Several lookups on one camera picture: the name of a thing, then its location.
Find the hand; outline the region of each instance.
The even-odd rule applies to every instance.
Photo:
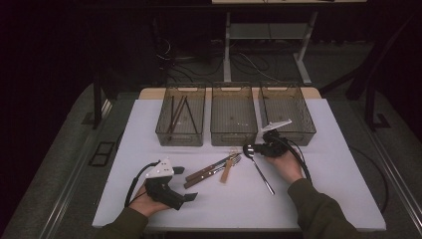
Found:
[[[277,169],[279,174],[288,184],[292,184],[296,180],[304,178],[298,160],[290,151],[287,151],[278,157],[266,157],[266,160]]]
[[[137,190],[134,198],[135,199],[129,204],[129,207],[146,217],[170,208],[161,202],[152,200],[152,198],[146,194],[145,183]]]

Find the floor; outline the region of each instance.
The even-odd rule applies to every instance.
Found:
[[[213,44],[216,50],[207,61],[193,61],[188,54],[178,53],[177,64],[168,69],[167,81],[206,82],[209,85],[222,81],[221,42]],[[352,71],[365,59],[371,47],[369,43],[311,44],[304,61],[312,86],[320,89]],[[270,77],[299,82],[300,75],[292,58],[292,52],[297,48],[295,42],[234,42],[231,47],[232,81],[258,84]],[[387,230],[365,232],[363,237],[421,238],[420,227],[415,226],[407,204],[403,203],[403,193],[383,166],[383,157],[389,157],[415,201],[421,202],[421,142],[381,94],[376,96],[375,111],[383,114],[391,127],[370,131],[362,120],[364,98],[350,102],[344,96],[346,89],[347,84],[344,84],[323,97],[328,99],[374,200],[380,210],[386,205],[383,216]],[[98,129],[92,130],[92,92],[92,86],[88,87],[75,102],[3,238],[91,238],[97,232],[91,224],[138,93],[121,93],[116,100],[106,102],[104,120]],[[113,143],[108,163],[104,167],[88,166],[100,142]],[[169,232],[161,236],[169,239],[302,237],[300,233],[203,232]]]

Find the wrist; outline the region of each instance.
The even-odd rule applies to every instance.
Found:
[[[303,179],[304,177],[300,174],[300,175],[292,175],[289,179],[287,179],[287,182],[292,185],[293,183],[295,183],[296,181]]]
[[[128,207],[137,211],[137,212],[139,212],[140,214],[144,215],[145,217],[150,217],[152,214],[155,213],[150,206],[145,206],[143,203],[139,203],[139,202],[135,202],[135,201],[130,203],[130,205]]]

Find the wooden handle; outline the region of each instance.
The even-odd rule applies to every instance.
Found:
[[[213,165],[209,165],[193,174],[190,174],[189,176],[186,177],[186,181],[191,181],[192,179],[194,179],[195,177],[199,177],[200,175],[206,173],[207,171],[213,169],[214,166]]]
[[[208,177],[212,176],[213,174],[214,174],[214,172],[213,171],[210,171],[208,173],[203,174],[202,176],[198,176],[198,177],[193,178],[192,180],[190,180],[190,181],[186,182],[185,184],[183,184],[183,186],[184,186],[185,189],[187,189],[187,188],[195,185],[196,183],[204,180],[205,178],[208,178]]]
[[[220,182],[226,183],[227,177],[229,177],[229,171],[232,165],[233,165],[233,160],[232,159],[227,160],[226,167],[224,168],[223,174],[221,175],[221,178],[220,178]]]

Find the black cable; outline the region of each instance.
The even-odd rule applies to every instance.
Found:
[[[152,166],[156,166],[159,163],[159,161],[157,162],[152,162],[149,165],[145,166],[143,169],[140,170],[140,172],[137,174],[137,176],[133,179],[132,184],[130,185],[129,191],[127,192],[127,196],[126,196],[126,201],[124,202],[124,207],[127,207],[130,204],[130,197],[133,193],[134,188],[137,185],[137,182],[139,181],[140,176],[142,175],[142,173],[144,171],[146,171],[147,168],[152,167]]]
[[[171,68],[171,70],[172,71],[175,71],[175,72],[178,72],[178,73],[181,73],[182,75],[184,75],[185,77],[187,77],[190,80],[190,82],[193,82],[193,79],[191,77],[189,77],[189,75],[187,75],[186,73],[184,73],[184,72],[182,72],[180,70],[174,69],[174,68]]]
[[[131,201],[129,202],[129,205],[134,201],[134,200],[136,200],[137,198],[139,198],[139,197],[141,197],[142,195],[144,195],[146,193],[146,191],[144,191],[144,192],[142,192],[142,193],[140,193],[139,195],[137,195],[137,196],[135,196],[135,197],[133,197],[133,199],[131,199]]]
[[[252,60],[248,57],[248,56],[246,56],[245,54],[243,54],[243,53],[238,53],[238,52],[233,52],[233,55],[232,56],[236,56],[236,55],[240,55],[241,56],[241,58],[244,60],[244,61],[246,61],[247,63],[246,64],[244,64],[244,63],[241,63],[241,62],[239,62],[239,64],[241,64],[242,66],[244,66],[244,67],[246,67],[246,68],[250,68],[250,69],[254,69],[255,71],[261,71],[261,72],[265,72],[265,71],[268,71],[269,69],[270,69],[270,64],[267,62],[267,60],[265,60],[263,57],[260,57],[260,56],[256,56],[256,58],[259,58],[259,59],[261,59],[261,61],[262,62],[264,62],[264,64],[265,64],[265,67],[264,68],[260,68],[260,67],[258,67],[258,65],[256,64],[256,63],[253,63],[252,65],[253,66],[251,66],[251,62],[252,62]]]
[[[251,76],[256,76],[256,75],[260,75],[260,73],[259,72],[257,72],[256,70],[253,72],[253,73],[249,73],[249,72],[246,72],[246,71],[244,71],[244,70],[242,70],[242,69],[240,69],[239,68],[239,66],[237,65],[238,63],[239,63],[239,61],[238,60],[236,60],[235,58],[231,58],[230,59],[230,63],[233,65],[233,67],[235,67],[239,72],[241,72],[241,73],[243,73],[243,74],[246,74],[246,75],[251,75]]]
[[[180,81],[177,81],[174,77],[172,77],[170,74],[167,74],[167,77],[169,77],[169,78],[171,78],[171,79],[173,79],[173,81],[176,83],[176,82],[180,82]]]
[[[183,68],[184,70],[186,70],[186,71],[188,71],[191,74],[196,75],[196,76],[206,77],[206,76],[212,76],[212,75],[216,74],[218,72],[218,70],[220,69],[222,64],[223,64],[223,59],[220,60],[217,68],[210,73],[197,73],[197,72],[194,72],[194,71],[192,71],[192,70],[190,70],[190,69],[188,69],[184,66],[181,66],[180,64],[176,64],[175,67]]]
[[[171,61],[172,59],[170,57],[167,56],[161,56],[158,53],[155,54],[159,59],[164,60],[164,61]]]
[[[123,137],[123,133],[124,133],[124,130],[118,135],[115,150],[118,150],[118,148],[120,146],[120,142],[121,142],[121,138]]]
[[[390,197],[390,196],[389,196],[388,183],[387,183],[387,179],[385,178],[384,173],[382,173],[381,168],[379,168],[379,166],[378,166],[378,165],[376,165],[375,160],[373,160],[372,158],[370,158],[370,157],[369,157],[368,155],[366,155],[364,152],[362,152],[361,150],[357,149],[356,147],[353,147],[353,146],[350,146],[350,145],[348,145],[348,147],[349,147],[350,149],[355,150],[356,152],[360,153],[363,157],[365,157],[366,159],[368,159],[368,160],[372,163],[372,165],[373,165],[373,166],[375,166],[376,170],[378,170],[379,174],[381,175],[381,177],[382,177],[382,182],[383,182],[383,184],[384,184],[385,199],[384,199],[384,203],[383,203],[383,205],[382,205],[382,207],[381,207],[381,209],[380,209],[380,212],[381,212],[381,213],[384,213],[384,212],[385,212],[385,209],[387,208],[388,201],[389,201],[389,197]]]
[[[212,58],[224,57],[223,53],[224,52],[215,52],[215,53],[211,53],[210,55],[211,55]],[[175,57],[174,58],[174,64],[178,64],[178,63],[181,63],[181,64],[200,63],[200,62],[203,62],[203,61],[204,60],[202,58],[195,57],[195,56],[192,56],[192,57]]]
[[[199,81],[205,81],[205,82],[207,82],[207,83],[213,83],[211,80],[209,80],[208,78],[192,78],[192,79],[194,79],[194,80],[199,80]]]
[[[313,184],[313,180],[311,179],[311,174],[310,171],[308,170],[307,164],[305,162],[305,158],[304,158],[304,154],[302,153],[301,149],[298,147],[297,144],[295,144],[293,141],[288,140],[288,142],[292,142],[299,150],[299,152],[301,153],[302,157],[300,157],[298,155],[298,153],[295,151],[294,148],[292,148],[291,145],[289,145],[288,143],[284,142],[283,140],[277,138],[277,137],[273,137],[272,139],[275,139],[277,141],[279,141],[280,143],[282,143],[292,154],[293,156],[298,160],[299,165],[302,167],[302,169],[304,170],[305,173],[305,177],[307,178],[307,180],[310,181],[311,184]]]

